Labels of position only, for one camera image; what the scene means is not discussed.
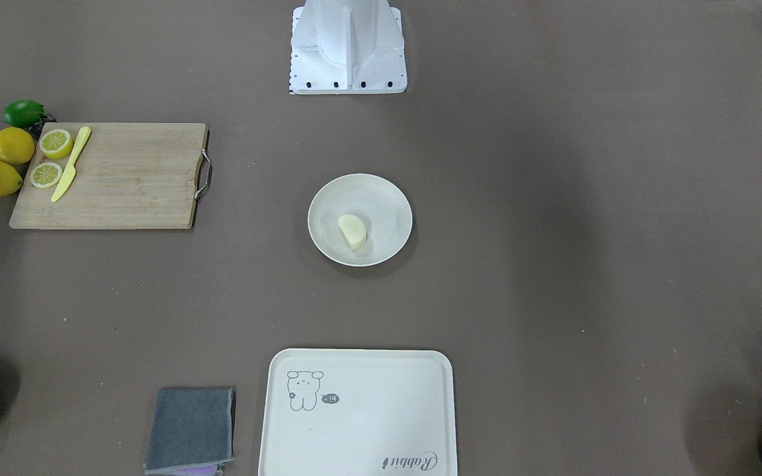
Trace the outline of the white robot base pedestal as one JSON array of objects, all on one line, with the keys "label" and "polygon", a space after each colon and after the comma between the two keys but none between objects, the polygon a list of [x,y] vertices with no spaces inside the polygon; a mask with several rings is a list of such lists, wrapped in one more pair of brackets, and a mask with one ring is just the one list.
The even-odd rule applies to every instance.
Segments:
[{"label": "white robot base pedestal", "polygon": [[306,1],[291,15],[288,93],[381,95],[408,86],[402,12],[387,1]]}]

